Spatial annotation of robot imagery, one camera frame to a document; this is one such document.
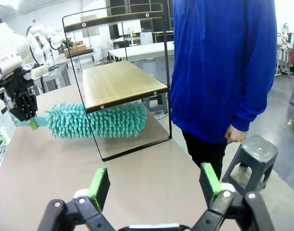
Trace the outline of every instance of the ceiling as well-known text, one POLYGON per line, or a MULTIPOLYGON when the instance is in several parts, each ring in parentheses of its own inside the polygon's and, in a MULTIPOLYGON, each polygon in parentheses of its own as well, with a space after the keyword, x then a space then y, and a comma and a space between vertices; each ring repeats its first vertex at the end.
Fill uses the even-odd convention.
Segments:
POLYGON ((2 20, 12 17, 16 14, 24 14, 46 5, 56 4, 64 0, 17 0, 17 9, 13 8, 8 2, 15 2, 15 0, 0 0, 0 17, 2 20))

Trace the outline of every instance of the floor mat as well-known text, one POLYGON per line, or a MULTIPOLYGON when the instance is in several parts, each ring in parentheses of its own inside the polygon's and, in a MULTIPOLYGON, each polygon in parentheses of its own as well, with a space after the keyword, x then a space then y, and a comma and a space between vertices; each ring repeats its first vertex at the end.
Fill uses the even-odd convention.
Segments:
POLYGON ((286 120, 283 124, 282 124, 282 128, 290 131, 292 134, 294 134, 294 126, 293 126, 293 121, 291 124, 289 124, 290 120, 286 120))

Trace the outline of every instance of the sleeve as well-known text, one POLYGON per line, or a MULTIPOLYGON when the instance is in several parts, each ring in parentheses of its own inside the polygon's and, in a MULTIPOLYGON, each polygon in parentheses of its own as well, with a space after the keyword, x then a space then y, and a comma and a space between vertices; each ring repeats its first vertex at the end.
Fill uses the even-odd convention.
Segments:
POLYGON ((277 52, 274 0, 246 0, 247 44, 242 96, 232 125, 248 131, 250 122, 267 106, 272 87, 277 52))

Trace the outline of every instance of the white wall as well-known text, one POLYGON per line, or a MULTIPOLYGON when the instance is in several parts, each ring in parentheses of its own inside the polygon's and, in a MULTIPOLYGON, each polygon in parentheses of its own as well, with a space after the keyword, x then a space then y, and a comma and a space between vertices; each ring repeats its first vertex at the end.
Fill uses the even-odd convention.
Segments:
MULTIPOLYGON (((15 33, 26 36, 26 31, 29 26, 42 24, 45 26, 51 26, 56 30, 61 30, 63 28, 62 18, 64 16, 103 7, 106 7, 105 0, 68 0, 54 5, 44 6, 41 9, 37 9, 26 14, 15 15, 12 18, 5 19, 5 22, 15 33)), ((106 10, 97 10, 83 15, 73 15, 66 18, 64 22, 65 24, 77 23, 80 22, 81 16, 90 14, 97 14, 98 18, 107 16, 106 10)), ((106 57, 108 52, 107 40, 110 39, 108 26, 100 27, 99 33, 100 34, 97 36, 90 37, 90 43, 91 46, 101 45, 102 56, 106 57)), ((82 32, 76 33, 76 39, 81 40, 81 38, 82 32)), ((83 41, 87 46, 89 46, 88 38, 84 38, 83 41)), ((58 52, 52 52, 54 58, 56 58, 58 56, 58 52)))
POLYGON ((294 33, 294 0, 275 0, 275 9, 277 29, 288 23, 289 32, 294 33))

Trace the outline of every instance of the ribbed cuff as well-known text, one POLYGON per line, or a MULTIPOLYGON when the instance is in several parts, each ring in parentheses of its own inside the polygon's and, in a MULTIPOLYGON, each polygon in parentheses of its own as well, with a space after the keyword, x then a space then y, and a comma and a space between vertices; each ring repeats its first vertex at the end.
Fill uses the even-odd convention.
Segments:
POLYGON ((248 131, 250 122, 248 120, 235 117, 231 124, 239 131, 248 131))

